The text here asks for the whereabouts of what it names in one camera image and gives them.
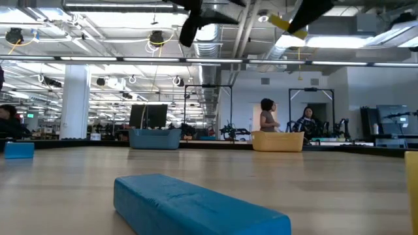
yellow tub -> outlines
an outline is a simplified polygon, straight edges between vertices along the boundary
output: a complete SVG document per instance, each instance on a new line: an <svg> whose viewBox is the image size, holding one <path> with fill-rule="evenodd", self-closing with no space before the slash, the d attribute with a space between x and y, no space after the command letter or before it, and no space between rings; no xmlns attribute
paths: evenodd
<svg viewBox="0 0 418 235"><path fill-rule="evenodd" d="M300 152L304 133L265 133L253 131L251 138L256 151Z"/></svg>

wall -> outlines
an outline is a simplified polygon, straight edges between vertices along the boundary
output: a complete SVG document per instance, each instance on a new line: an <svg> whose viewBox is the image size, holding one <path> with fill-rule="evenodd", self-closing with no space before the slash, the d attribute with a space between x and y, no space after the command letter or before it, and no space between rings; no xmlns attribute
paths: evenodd
<svg viewBox="0 0 418 235"><path fill-rule="evenodd" d="M415 60L411 58L405 63L414 63ZM329 76L328 85L336 91L336 119L350 119L349 130L353 138L362 138L362 106L375 108L378 104L405 104L411 111L418 109L417 69L342 68ZM417 128L416 117L410 117L405 133L418 133Z"/></svg>
<svg viewBox="0 0 418 235"><path fill-rule="evenodd" d="M285 72L264 74L250 71L240 72L233 87L233 123L236 128L252 130L254 105L259 105L263 98L269 98L278 105L278 121L281 123L280 129L284 131L286 123L289 121L289 88L311 87L311 78L320 79L318 88L327 88L327 77L322 76L320 72L302 72L302 81L298 80L298 76L297 72L293 74ZM223 71L222 78L224 84L228 77L229 71ZM261 85L261 78L270 78L270 85ZM331 101L322 92L307 93L301 91L292 100L292 120L301 117L306 103L315 102L330 103ZM222 91L219 103L220 128L229 121L230 108L230 96Z"/></svg>

wooden floor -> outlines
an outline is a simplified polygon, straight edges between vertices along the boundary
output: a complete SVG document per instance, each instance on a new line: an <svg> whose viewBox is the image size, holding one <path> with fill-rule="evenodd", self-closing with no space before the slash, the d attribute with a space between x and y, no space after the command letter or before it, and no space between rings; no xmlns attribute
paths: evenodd
<svg viewBox="0 0 418 235"><path fill-rule="evenodd" d="M403 159L102 147L1 157L0 234L134 234L114 211L114 179L157 172L286 213L294 235L411 234Z"/></svg>

blue box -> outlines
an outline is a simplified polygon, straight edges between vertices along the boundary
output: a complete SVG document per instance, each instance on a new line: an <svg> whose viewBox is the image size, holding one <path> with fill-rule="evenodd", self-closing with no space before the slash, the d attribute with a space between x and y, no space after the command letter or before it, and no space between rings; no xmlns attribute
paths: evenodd
<svg viewBox="0 0 418 235"><path fill-rule="evenodd" d="M134 149L178 149L182 130L129 130L129 145Z"/></svg>
<svg viewBox="0 0 418 235"><path fill-rule="evenodd" d="M5 146L5 159L33 158L34 153L34 143L7 142Z"/></svg>
<svg viewBox="0 0 418 235"><path fill-rule="evenodd" d="M117 178L113 203L141 235L291 235L287 215L162 174Z"/></svg>

doorway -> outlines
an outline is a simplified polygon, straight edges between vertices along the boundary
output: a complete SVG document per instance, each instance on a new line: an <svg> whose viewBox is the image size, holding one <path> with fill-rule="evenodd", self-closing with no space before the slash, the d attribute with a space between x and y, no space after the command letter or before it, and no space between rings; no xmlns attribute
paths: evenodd
<svg viewBox="0 0 418 235"><path fill-rule="evenodd" d="M308 103L308 106L319 121L324 122L328 120L326 103Z"/></svg>

